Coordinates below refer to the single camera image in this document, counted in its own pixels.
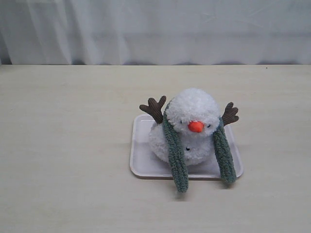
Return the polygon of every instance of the tray rim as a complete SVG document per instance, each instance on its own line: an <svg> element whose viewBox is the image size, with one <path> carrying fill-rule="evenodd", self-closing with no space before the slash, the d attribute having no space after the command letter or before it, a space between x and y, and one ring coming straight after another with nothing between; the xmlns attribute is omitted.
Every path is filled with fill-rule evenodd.
<svg viewBox="0 0 311 233"><path fill-rule="evenodd" d="M173 179L173 176L172 174L158 174L158 173L149 173L149 174L141 174L140 172L138 172L137 170L135 170L135 167L134 167L134 144L135 144L135 136L136 136L136 126L137 126L137 123L138 123L138 119L141 118L141 117L150 117L150 115L148 114L140 114L138 116L135 117L134 119L134 122L133 122L133 132L132 132L132 140L131 140L131 153L130 153L130 170L131 172L138 178L141 178L141 179L163 179L163 180L171 180ZM244 173L244 166L243 166L243 163L242 163L242 160L241 160L241 157L240 157L240 152L239 152L239 149L236 145L236 141L235 141L235 138L234 138L234 135L233 135L233 132L232 132L232 128L230 125L226 125L225 128L227 129L227 131L229 132L230 134L230 137L231 137L231 140L232 140L232 143L234 145L234 150L236 151L236 154L237 154L237 159L239 161L239 164L240 164L240 171L239 173L237 173L237 178L240 178L243 173ZM191 180L221 180L219 176L217 175L202 175L202 174L189 174L188 175L188 178Z"/></svg>

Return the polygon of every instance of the curtain fold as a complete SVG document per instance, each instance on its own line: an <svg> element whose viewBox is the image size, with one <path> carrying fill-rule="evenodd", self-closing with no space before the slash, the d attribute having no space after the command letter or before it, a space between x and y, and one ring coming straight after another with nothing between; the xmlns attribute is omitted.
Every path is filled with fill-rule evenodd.
<svg viewBox="0 0 311 233"><path fill-rule="evenodd" d="M311 64L309 0L2 0L3 64Z"/></svg>

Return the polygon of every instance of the snowman plush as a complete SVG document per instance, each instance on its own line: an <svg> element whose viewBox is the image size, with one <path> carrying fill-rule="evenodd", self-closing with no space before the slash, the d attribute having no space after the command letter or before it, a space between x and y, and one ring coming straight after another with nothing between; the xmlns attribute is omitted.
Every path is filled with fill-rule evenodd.
<svg viewBox="0 0 311 233"><path fill-rule="evenodd" d="M220 116L216 101L203 90L183 90L166 106L162 96L157 102L148 99L139 108L151 115L155 123L149 133L151 151L170 165L177 191L188 189L187 166L197 165L216 156L221 179L228 184L237 179L224 126L236 122L238 109L229 103Z"/></svg>

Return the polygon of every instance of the orange nose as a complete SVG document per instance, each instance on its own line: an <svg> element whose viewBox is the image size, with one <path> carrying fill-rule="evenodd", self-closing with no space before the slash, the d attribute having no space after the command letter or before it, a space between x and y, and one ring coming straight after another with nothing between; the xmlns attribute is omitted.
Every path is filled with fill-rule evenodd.
<svg viewBox="0 0 311 233"><path fill-rule="evenodd" d="M192 132L200 133L204 128L204 124L200 121L192 121L189 123L188 128Z"/></svg>

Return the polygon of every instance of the white fluffy fabric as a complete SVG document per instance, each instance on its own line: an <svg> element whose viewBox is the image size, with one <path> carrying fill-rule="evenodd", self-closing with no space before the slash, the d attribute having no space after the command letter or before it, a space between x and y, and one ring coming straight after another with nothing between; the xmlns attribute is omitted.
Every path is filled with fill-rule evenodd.
<svg viewBox="0 0 311 233"><path fill-rule="evenodd" d="M212 134L219 125L220 114L217 103L209 94L196 88L186 89L172 99L166 113L168 121L179 133L187 166L199 164L214 155ZM203 131L190 131L188 124L191 121L204 123ZM157 157L168 163L168 145L162 124L154 124L151 128L149 144Z"/></svg>

